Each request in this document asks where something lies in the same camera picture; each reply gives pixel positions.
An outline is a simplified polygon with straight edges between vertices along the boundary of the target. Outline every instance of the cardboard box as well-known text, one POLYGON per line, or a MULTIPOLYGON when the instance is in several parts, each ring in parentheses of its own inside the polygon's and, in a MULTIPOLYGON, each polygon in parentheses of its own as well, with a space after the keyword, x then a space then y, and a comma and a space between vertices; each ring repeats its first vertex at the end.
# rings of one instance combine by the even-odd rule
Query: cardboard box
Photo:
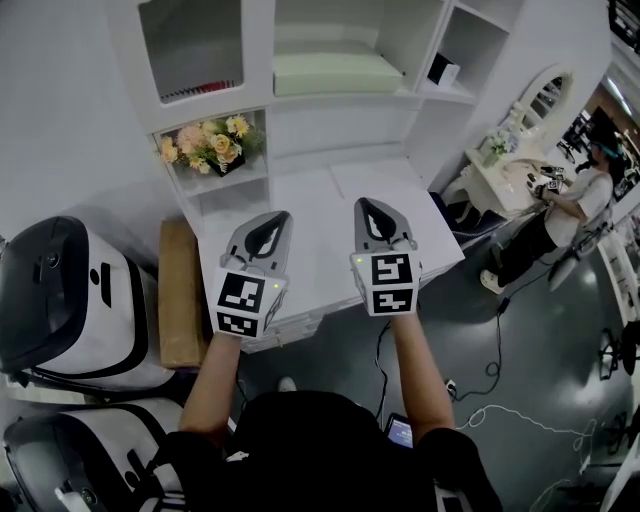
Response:
POLYGON ((198 241, 186 221, 162 223, 159 259, 158 319, 162 365, 166 368, 199 367, 207 351, 202 330, 202 273, 198 241))

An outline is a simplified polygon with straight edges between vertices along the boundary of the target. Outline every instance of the mirror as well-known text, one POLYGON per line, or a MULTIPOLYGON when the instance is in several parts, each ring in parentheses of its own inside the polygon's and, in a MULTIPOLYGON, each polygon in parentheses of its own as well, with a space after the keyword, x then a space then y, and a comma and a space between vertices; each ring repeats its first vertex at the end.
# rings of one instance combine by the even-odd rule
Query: mirror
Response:
POLYGON ((523 108, 520 132, 523 137, 544 137, 564 111, 572 85, 572 73, 561 65, 543 71, 531 83, 520 99, 523 108))

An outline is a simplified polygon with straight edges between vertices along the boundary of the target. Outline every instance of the phone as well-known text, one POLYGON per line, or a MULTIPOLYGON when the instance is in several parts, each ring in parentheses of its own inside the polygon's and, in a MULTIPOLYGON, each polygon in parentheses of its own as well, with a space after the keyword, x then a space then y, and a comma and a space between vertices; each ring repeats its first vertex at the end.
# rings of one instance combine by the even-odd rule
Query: phone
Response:
POLYGON ((405 448, 413 448, 413 435, 411 433, 411 425, 409 420, 399 414, 391 413, 387 420, 387 427, 384 429, 387 438, 393 443, 404 446, 405 448))

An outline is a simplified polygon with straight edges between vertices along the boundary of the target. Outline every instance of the black pants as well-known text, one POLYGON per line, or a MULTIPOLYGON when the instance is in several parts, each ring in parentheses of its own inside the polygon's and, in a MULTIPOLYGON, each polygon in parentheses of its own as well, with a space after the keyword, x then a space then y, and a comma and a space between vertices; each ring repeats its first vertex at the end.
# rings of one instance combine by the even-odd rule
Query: black pants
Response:
POLYGON ((545 213, 539 213, 531 219, 511 240, 509 247, 500 253, 502 260, 502 268, 498 271, 500 286, 513 283, 531 268, 534 261, 557 248, 544 226, 545 213))

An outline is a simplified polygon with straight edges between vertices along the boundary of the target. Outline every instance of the pink flower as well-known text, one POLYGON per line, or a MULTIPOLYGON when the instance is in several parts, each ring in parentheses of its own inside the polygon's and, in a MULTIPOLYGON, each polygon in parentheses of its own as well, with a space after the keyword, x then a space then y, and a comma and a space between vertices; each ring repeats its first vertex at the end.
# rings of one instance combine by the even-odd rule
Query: pink flower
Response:
POLYGON ((180 150, 187 154, 199 146, 206 144, 207 138, 202 129, 195 124, 181 128, 178 132, 177 143, 180 150))

